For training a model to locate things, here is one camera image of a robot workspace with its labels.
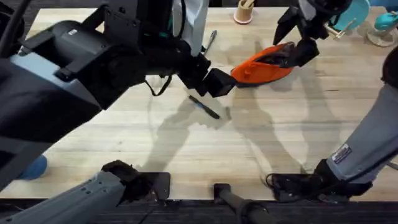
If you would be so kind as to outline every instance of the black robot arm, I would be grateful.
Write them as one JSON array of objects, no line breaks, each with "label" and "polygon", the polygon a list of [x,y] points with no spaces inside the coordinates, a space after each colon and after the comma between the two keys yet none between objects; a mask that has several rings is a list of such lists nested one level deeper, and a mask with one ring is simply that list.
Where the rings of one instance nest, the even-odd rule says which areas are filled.
[{"label": "black robot arm", "polygon": [[345,12],[351,2],[352,0],[298,0],[296,5],[290,6],[278,21],[274,45],[294,27],[297,27],[302,40],[281,67],[301,67],[319,55],[315,41],[329,36],[325,24]]}]

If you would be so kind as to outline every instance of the teal object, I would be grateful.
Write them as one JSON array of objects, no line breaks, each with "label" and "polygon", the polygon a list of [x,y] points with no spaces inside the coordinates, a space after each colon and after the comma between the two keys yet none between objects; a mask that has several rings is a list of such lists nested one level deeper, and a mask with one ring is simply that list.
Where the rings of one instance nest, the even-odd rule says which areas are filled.
[{"label": "teal object", "polygon": [[388,30],[391,26],[395,26],[398,22],[398,15],[393,15],[391,13],[385,13],[376,19],[374,28],[377,30]]},{"label": "teal object", "polygon": [[342,13],[337,24],[333,28],[343,30],[354,18],[356,19],[355,22],[353,22],[347,30],[356,28],[365,21],[369,15],[370,8],[371,5],[369,0],[353,0],[349,8]]}]

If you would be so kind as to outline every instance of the blue object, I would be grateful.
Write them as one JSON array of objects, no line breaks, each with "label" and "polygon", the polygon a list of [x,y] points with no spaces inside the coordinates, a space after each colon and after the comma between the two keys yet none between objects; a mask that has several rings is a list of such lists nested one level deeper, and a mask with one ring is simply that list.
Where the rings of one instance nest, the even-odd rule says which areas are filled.
[{"label": "blue object", "polygon": [[387,30],[390,29],[391,26],[394,26],[397,23],[397,21],[398,21],[398,16],[395,16],[391,13],[385,13],[376,19],[374,28],[378,30]]},{"label": "blue object", "polygon": [[342,13],[337,24],[333,28],[343,30],[355,18],[355,22],[353,22],[347,30],[354,29],[365,21],[369,15],[370,8],[371,5],[369,0],[353,0],[349,8]]},{"label": "blue object", "polygon": [[47,158],[41,155],[37,158],[18,178],[17,180],[34,180],[44,174],[47,168]]}]

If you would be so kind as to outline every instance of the black cable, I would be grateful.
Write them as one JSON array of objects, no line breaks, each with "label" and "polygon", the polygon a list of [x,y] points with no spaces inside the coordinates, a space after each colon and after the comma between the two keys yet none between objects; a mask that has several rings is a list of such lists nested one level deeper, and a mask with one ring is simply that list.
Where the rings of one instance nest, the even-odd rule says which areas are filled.
[{"label": "black cable", "polygon": [[184,32],[185,28],[185,21],[187,20],[187,5],[185,4],[185,0],[181,0],[181,8],[182,8],[182,20],[181,20],[181,28],[180,32],[177,35],[177,38],[182,37],[182,33]]},{"label": "black cable", "polygon": [[147,213],[141,218],[141,220],[139,220],[138,224],[143,224],[144,221],[148,218],[148,216],[151,215],[155,210],[156,210],[156,207],[154,207],[154,208],[151,209],[149,212],[147,212]]},{"label": "black cable", "polygon": [[155,93],[155,90],[151,87],[151,85],[148,83],[147,80],[145,80],[145,84],[149,87],[150,92],[152,93],[152,96],[160,96],[161,94],[164,93],[164,91],[167,89],[167,87],[169,87],[170,83],[172,82],[173,76],[172,74],[168,75],[169,77],[167,77],[166,82],[164,83],[164,85],[162,86],[162,88],[160,89],[160,91],[158,93]]},{"label": "black cable", "polygon": [[12,47],[12,41],[14,40],[15,34],[18,30],[18,24],[21,22],[27,7],[31,0],[22,0],[17,10],[13,13],[6,30],[0,40],[0,57],[4,58],[8,56],[10,48]]},{"label": "black cable", "polygon": [[330,190],[333,190],[336,187],[340,187],[342,185],[348,184],[348,183],[350,183],[350,182],[352,182],[354,180],[357,180],[357,179],[363,177],[364,175],[370,173],[372,170],[374,170],[377,167],[379,167],[381,164],[383,164],[383,163],[391,160],[392,158],[394,158],[397,154],[398,154],[398,148],[395,149],[394,151],[392,151],[390,154],[388,154],[388,155],[384,156],[383,158],[381,158],[380,160],[378,160],[372,166],[370,166],[367,169],[363,170],[362,172],[350,177],[349,179],[337,182],[336,184],[333,184],[333,185],[331,185],[329,187],[326,187],[324,189],[321,189],[321,190],[319,190],[317,192],[314,192],[312,194],[309,194],[309,195],[304,195],[304,196],[302,196],[300,198],[296,198],[294,200],[286,200],[286,201],[278,201],[278,202],[279,203],[294,203],[294,202],[299,202],[299,201],[302,201],[302,200],[306,200],[306,199],[310,199],[310,198],[316,197],[316,196],[318,196],[318,195],[320,195],[322,193],[325,193],[325,192],[328,192]]}]

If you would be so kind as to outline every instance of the gray robot arm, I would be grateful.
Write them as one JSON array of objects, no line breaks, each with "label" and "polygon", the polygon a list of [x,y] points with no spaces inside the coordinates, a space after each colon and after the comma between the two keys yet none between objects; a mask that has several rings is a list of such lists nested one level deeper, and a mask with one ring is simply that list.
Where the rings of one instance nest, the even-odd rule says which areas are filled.
[{"label": "gray robot arm", "polygon": [[[111,1],[84,23],[56,24],[28,39],[21,54],[0,59],[0,191],[52,144],[108,108],[129,87],[143,83],[148,70],[156,65],[178,73],[187,87],[201,93],[228,93],[230,89],[221,93],[214,88],[220,85],[213,85],[219,74],[207,74],[210,61],[198,51],[208,0],[187,1],[186,10],[194,20],[185,23],[182,38],[162,39],[166,44],[154,48],[176,56],[169,58],[188,59],[189,63],[168,63],[155,54],[159,60],[149,58],[147,64],[141,50],[152,53],[148,50],[152,46],[137,49],[147,41],[140,40],[140,35],[154,31],[154,26],[144,23],[151,21],[161,27],[163,20],[157,16],[168,20],[172,1],[162,1],[163,6],[167,6],[160,9],[162,12],[149,8],[147,0]],[[138,13],[140,9],[148,10],[147,14]],[[104,19],[107,21],[105,32],[100,34],[95,26]],[[131,27],[120,29],[121,24]],[[205,81],[204,76],[213,78]],[[159,178],[167,188],[169,174],[140,174],[117,161],[104,166],[85,183],[0,223],[85,223],[122,201],[145,196]]]},{"label": "gray robot arm", "polygon": [[0,220],[0,223],[83,224],[115,207],[126,189],[119,177],[99,172],[90,180],[54,198]]},{"label": "gray robot arm", "polygon": [[359,126],[314,174],[271,174],[268,186],[277,200],[345,202],[365,194],[380,171],[398,154],[398,48],[386,58],[385,85]]},{"label": "gray robot arm", "polygon": [[151,187],[145,173],[139,173],[121,161],[114,161],[81,185],[4,218],[0,223],[83,224],[125,200],[146,196]]}]

